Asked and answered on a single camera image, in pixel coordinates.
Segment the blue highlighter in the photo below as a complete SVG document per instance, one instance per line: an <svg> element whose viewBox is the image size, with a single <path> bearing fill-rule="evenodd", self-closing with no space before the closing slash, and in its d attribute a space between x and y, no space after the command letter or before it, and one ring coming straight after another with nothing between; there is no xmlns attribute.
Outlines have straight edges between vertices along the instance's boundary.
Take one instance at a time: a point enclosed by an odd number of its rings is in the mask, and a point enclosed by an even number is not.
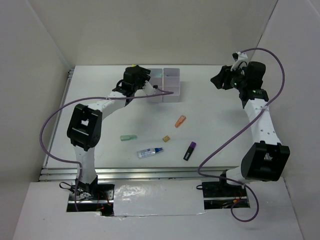
<svg viewBox="0 0 320 240"><path fill-rule="evenodd" d="M162 76L163 76L163 74L161 72L158 72L158 73L155 74L155 77L157 77L157 78L160 78Z"/></svg>

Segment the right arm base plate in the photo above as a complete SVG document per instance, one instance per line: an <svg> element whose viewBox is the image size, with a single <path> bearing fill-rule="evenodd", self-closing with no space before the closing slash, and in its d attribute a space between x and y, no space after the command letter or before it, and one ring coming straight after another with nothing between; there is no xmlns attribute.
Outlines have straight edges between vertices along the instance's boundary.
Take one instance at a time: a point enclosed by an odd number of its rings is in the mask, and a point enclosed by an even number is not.
<svg viewBox="0 0 320 240"><path fill-rule="evenodd" d="M235 208L249 208L247 192L241 186L222 185L218 181L202 182L196 186L202 191L205 210L230 209L236 203Z"/></svg>

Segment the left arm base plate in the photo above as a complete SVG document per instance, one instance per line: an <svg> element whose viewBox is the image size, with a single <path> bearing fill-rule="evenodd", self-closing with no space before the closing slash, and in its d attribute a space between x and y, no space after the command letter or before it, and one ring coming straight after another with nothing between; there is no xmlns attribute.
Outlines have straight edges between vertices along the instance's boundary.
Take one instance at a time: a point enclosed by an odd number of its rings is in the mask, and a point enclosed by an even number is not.
<svg viewBox="0 0 320 240"><path fill-rule="evenodd" d="M67 212L98 212L105 217L114 215L114 184L99 184L95 194L78 190L76 196L74 185L61 182L59 187L69 191Z"/></svg>

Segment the clear blue spray bottle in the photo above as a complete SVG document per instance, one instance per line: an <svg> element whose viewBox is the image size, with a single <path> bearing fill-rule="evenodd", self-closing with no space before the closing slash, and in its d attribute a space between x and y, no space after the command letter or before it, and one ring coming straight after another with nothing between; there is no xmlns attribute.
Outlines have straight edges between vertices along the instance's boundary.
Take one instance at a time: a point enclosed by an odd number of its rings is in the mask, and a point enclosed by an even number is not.
<svg viewBox="0 0 320 240"><path fill-rule="evenodd" d="M139 159L148 158L161 153L163 150L164 149L162 147L144 149L137 152L137 157Z"/></svg>

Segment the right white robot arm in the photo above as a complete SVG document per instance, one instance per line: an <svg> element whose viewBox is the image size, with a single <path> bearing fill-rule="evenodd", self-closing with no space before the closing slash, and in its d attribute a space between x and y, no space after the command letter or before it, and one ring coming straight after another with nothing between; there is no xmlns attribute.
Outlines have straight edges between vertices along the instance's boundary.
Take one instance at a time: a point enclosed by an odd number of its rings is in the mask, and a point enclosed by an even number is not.
<svg viewBox="0 0 320 240"><path fill-rule="evenodd" d="M217 89L238 90L242 107L253 123L253 145L239 167L222 174L225 179L219 182L218 190L223 196L230 196L240 183L278 181L290 156L289 147L281 143L275 132L267 106L269 97L262 88L265 72L263 63L251 61L243 67L224 65L210 80Z"/></svg>

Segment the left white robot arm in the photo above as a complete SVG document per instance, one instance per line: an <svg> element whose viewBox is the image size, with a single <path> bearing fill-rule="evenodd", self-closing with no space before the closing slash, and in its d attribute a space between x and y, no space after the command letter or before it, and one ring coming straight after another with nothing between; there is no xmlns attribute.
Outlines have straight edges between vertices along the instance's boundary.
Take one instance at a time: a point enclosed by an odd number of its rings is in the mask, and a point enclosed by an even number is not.
<svg viewBox="0 0 320 240"><path fill-rule="evenodd" d="M77 188L88 200L94 199L99 193L95 147L101 138L102 122L113 112L127 106L138 90L143 90L147 96L156 93L156 89L149 83L150 73L149 69L138 65L127 67L123 78L106 98L74 107L67 137L74 147L76 161L80 163L77 168Z"/></svg>

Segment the purple black highlighter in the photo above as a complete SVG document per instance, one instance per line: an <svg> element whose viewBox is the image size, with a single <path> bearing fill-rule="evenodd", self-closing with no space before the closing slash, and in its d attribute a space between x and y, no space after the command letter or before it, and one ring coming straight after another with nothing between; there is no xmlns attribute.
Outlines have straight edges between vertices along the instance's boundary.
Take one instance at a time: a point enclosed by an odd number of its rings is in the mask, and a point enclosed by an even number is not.
<svg viewBox="0 0 320 240"><path fill-rule="evenodd" d="M188 161L188 160L189 160L189 158L191 157L191 155L192 155L192 153L193 153L196 145L197 145L197 144L196 144L195 142L193 142L193 141L190 143L187 151L185 152L185 154L184 154L184 156L183 156L183 159L184 159L185 161Z"/></svg>

